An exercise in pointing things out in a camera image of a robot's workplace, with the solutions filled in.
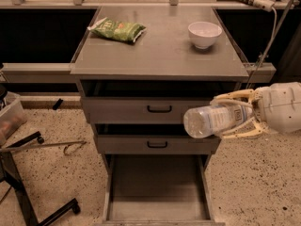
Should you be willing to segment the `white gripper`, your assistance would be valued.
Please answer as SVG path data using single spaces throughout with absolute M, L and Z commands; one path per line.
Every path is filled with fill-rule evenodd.
M 215 96 L 211 105 L 253 107 L 252 117 L 219 134 L 221 138 L 256 137 L 262 133 L 292 133 L 301 129 L 301 83 L 275 83 L 258 89 L 242 89 Z

